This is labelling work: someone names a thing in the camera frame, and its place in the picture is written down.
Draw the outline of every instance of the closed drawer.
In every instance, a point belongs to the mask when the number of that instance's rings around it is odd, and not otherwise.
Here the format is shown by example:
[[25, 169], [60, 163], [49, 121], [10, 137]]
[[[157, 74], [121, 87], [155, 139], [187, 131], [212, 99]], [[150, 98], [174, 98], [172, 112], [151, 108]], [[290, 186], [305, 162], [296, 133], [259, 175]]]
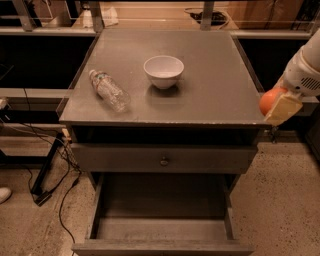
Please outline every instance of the closed drawer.
[[220, 174], [100, 175], [83, 255], [249, 255]]
[[91, 172], [245, 173], [256, 146], [72, 144], [84, 170]]

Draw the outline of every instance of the plastic bottle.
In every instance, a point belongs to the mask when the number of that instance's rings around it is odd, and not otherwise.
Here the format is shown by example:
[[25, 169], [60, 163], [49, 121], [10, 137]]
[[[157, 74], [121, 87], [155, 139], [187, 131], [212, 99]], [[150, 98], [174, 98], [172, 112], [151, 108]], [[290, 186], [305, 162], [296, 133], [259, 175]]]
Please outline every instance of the plastic bottle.
[[89, 77], [94, 90], [116, 112], [126, 112], [130, 104], [130, 95], [115, 83], [106, 72], [91, 70]]

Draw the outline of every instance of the orange object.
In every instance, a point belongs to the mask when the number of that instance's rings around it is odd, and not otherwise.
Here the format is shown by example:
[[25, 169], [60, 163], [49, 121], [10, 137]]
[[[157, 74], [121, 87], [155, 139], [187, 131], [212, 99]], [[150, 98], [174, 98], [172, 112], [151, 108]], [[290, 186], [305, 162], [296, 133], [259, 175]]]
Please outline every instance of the orange object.
[[273, 103], [279, 98], [282, 93], [288, 90], [282, 87], [275, 87], [267, 91], [260, 99], [259, 108], [261, 113], [265, 116], [272, 108]]

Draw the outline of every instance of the drawer handle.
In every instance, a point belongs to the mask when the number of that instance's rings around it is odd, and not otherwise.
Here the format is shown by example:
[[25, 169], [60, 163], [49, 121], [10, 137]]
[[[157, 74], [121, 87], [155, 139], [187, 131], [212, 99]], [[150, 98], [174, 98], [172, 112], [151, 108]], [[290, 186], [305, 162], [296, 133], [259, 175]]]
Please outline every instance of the drawer handle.
[[163, 156], [162, 159], [160, 160], [160, 165], [167, 166], [168, 164], [169, 164], [169, 159]]

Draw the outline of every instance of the speckled floor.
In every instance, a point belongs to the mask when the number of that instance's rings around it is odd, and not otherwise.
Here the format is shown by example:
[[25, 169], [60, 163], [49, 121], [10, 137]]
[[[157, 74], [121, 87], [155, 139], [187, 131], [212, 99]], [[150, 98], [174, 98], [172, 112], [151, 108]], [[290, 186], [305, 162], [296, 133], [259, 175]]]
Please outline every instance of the speckled floor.
[[[0, 136], [0, 145], [10, 154], [45, 155], [49, 149], [47, 143], [32, 137]], [[254, 256], [320, 255], [319, 163], [296, 136], [280, 136], [277, 144], [264, 137], [258, 147], [250, 169], [231, 194], [237, 237], [254, 247]], [[44, 187], [52, 188], [66, 170], [66, 162], [55, 156]], [[34, 176], [39, 172], [31, 171]], [[70, 172], [52, 198], [38, 207], [28, 190], [30, 173], [0, 169], [0, 186], [13, 190], [11, 198], [0, 205], [1, 256], [72, 255], [72, 239], [62, 229], [58, 213], [76, 177], [76, 172]], [[93, 198], [94, 189], [84, 173], [62, 209], [62, 220], [76, 242], [84, 241]]]

